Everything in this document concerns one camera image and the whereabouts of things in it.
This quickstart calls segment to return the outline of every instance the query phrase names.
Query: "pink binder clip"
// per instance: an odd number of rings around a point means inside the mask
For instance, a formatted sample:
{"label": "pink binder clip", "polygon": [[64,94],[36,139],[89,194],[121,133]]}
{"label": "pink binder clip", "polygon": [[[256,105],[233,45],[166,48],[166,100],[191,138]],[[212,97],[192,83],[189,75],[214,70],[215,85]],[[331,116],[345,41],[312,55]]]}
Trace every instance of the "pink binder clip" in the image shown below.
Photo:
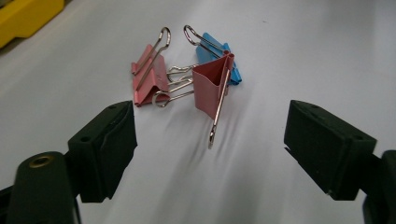
{"label": "pink binder clip", "polygon": [[225,50],[221,58],[192,68],[195,107],[212,118],[209,148],[212,148],[219,123],[224,96],[228,92],[228,82],[233,69],[234,55]]}
{"label": "pink binder clip", "polygon": [[[163,39],[163,33],[167,32],[166,44],[156,51]],[[145,51],[137,63],[132,63],[134,104],[141,106],[149,104],[157,91],[168,91],[165,60],[161,51],[167,49],[171,43],[171,32],[167,27],[161,29],[157,43],[154,47],[147,45]],[[160,95],[157,101],[167,101],[168,95]]]}

